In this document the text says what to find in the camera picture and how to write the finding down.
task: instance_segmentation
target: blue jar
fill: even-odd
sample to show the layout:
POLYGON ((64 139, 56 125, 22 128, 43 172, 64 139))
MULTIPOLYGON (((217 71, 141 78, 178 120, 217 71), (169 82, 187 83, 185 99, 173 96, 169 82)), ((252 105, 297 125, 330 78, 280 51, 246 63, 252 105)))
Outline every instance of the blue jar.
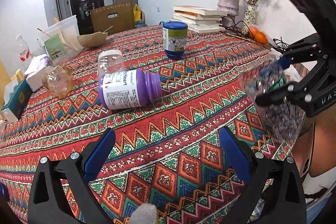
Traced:
POLYGON ((188 25, 184 22, 163 22, 163 47, 166 55, 173 60, 180 60, 187 47, 188 25))

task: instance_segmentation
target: purple bottle neck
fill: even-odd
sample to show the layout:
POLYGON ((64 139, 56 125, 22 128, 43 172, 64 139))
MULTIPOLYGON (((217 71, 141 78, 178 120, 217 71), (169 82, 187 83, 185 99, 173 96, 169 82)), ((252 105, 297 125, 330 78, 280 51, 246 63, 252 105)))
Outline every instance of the purple bottle neck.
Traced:
POLYGON ((149 100, 152 102, 162 97, 161 81, 158 73, 145 73, 146 89, 148 92, 149 100))

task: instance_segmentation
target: table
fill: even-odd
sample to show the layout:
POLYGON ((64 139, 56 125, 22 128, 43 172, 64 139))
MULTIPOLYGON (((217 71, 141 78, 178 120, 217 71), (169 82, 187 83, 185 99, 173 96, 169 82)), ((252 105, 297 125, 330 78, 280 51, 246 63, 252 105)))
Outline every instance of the table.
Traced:
MULTIPOLYGON (((65 159, 107 127, 115 130, 116 144, 90 187, 115 223, 125 223, 144 202, 158 207, 161 223, 219 223, 243 188, 219 147, 218 130, 224 125, 255 152, 287 156, 293 143, 270 138, 239 81, 243 72, 267 60, 267 49, 223 32, 190 32, 184 59, 173 61, 161 39, 161 26, 109 36, 103 47, 65 64, 75 79, 66 98, 41 89, 20 121, 7 126, 0 143, 0 182, 23 222, 39 159, 65 159), (128 69, 160 74, 161 100, 120 111, 102 107, 96 62, 111 48, 123 52, 128 69)), ((71 189, 63 188, 74 215, 83 220, 71 189)))

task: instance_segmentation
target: brown chair back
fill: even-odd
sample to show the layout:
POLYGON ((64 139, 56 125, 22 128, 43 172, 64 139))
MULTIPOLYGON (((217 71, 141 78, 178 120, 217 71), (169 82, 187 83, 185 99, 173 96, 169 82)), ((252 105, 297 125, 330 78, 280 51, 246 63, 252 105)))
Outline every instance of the brown chair back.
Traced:
POLYGON ((91 19, 95 32, 107 32, 109 35, 135 28, 132 0, 121 1, 109 6, 91 10, 91 19))

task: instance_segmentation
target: brown door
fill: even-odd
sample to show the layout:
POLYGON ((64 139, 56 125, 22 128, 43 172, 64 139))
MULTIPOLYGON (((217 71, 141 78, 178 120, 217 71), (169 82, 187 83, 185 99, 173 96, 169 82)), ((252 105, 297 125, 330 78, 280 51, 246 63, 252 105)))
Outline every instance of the brown door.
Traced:
POLYGON ((80 34, 93 33, 90 10, 104 6, 104 0, 70 0, 73 15, 77 15, 80 34))

